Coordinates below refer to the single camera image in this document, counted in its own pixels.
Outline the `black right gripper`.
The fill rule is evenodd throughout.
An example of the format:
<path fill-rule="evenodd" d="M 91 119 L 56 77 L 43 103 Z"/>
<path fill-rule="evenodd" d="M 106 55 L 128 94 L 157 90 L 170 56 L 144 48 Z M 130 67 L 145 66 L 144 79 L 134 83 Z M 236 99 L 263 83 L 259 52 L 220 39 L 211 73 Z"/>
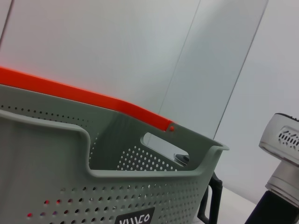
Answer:
<path fill-rule="evenodd" d="M 295 224 L 298 220 L 298 207 L 266 191 L 245 224 Z"/>

